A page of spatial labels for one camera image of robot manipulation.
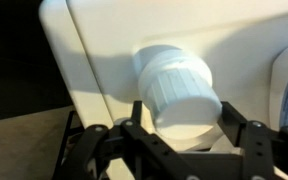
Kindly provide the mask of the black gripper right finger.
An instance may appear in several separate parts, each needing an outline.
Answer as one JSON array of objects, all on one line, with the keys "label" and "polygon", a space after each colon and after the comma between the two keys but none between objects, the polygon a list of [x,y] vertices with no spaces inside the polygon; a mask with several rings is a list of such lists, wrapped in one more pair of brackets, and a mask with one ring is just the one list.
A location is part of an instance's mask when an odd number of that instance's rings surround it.
[{"label": "black gripper right finger", "polygon": [[278,180],[275,167],[288,175],[288,125],[272,130],[247,120],[229,102],[222,102],[218,124],[232,145],[242,149],[243,180]]}]

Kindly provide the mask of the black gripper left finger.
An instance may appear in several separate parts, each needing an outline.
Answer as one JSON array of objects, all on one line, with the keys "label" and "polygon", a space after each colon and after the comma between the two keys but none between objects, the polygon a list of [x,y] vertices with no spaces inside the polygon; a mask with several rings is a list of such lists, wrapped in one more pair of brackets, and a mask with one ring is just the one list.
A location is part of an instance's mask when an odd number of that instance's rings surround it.
[{"label": "black gripper left finger", "polygon": [[87,127],[52,180],[111,180],[108,167],[117,159],[135,180],[201,180],[177,152],[141,126],[141,119],[142,103],[136,101],[120,124]]}]

